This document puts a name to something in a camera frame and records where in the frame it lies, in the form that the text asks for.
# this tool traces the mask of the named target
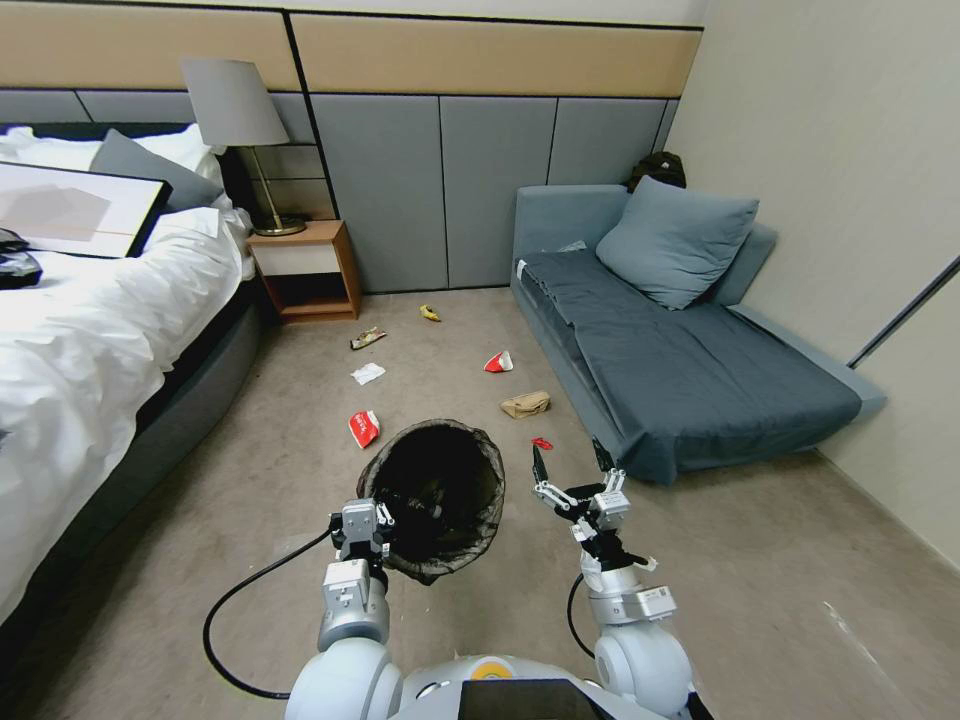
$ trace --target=trash bin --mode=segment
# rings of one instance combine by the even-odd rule
[[[483,430],[436,419],[384,445],[357,497],[385,503],[396,521],[385,565],[430,585],[490,547],[505,486],[500,450]]]

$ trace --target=white pillow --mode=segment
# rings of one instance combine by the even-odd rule
[[[203,142],[196,123],[183,132],[149,135],[134,140],[145,150],[182,165],[219,188],[223,187],[220,163],[214,157],[214,154],[221,154],[223,148]],[[89,170],[102,144],[99,140],[38,138],[34,137],[33,128],[15,127],[8,130],[6,135],[0,135],[0,160],[63,170]]]
[[[89,170],[94,155],[103,143],[99,140],[77,142],[57,138],[38,138],[33,128],[16,127],[0,136],[0,153],[13,154],[10,162],[40,165],[62,170]]]
[[[134,138],[144,150],[149,150],[155,155],[165,157],[171,162],[177,163],[197,173],[202,178],[216,183],[217,187],[223,187],[223,176],[220,174],[220,163],[214,155],[223,154],[222,147],[207,145],[200,137],[200,126],[194,123],[186,130],[170,135],[148,135],[147,137]]]

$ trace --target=framed picture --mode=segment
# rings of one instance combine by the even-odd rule
[[[162,180],[0,162],[0,227],[33,250],[136,257],[169,196]]]

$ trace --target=white wall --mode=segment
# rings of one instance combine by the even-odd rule
[[[710,0],[207,0],[207,3],[214,5],[656,25],[702,25],[709,2]]]
[[[858,368],[890,392],[883,411],[820,448],[960,567],[960,277]]]
[[[780,243],[746,302],[849,360],[960,248],[960,3],[720,0],[667,148],[760,198]],[[960,565],[955,278],[859,372],[890,397],[822,447]]]
[[[668,148],[760,198],[746,302],[846,362],[957,252],[960,2],[713,3]]]

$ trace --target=bed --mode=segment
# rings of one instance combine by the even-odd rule
[[[233,177],[196,143],[170,145],[190,132],[182,125],[113,127]],[[105,131],[37,127],[34,137]],[[93,146],[55,149],[65,148],[51,165],[82,167]],[[137,258],[36,252],[41,283],[0,292],[0,671],[64,579],[209,432],[246,377],[261,329],[242,253],[250,220],[226,196],[214,205],[162,215]]]

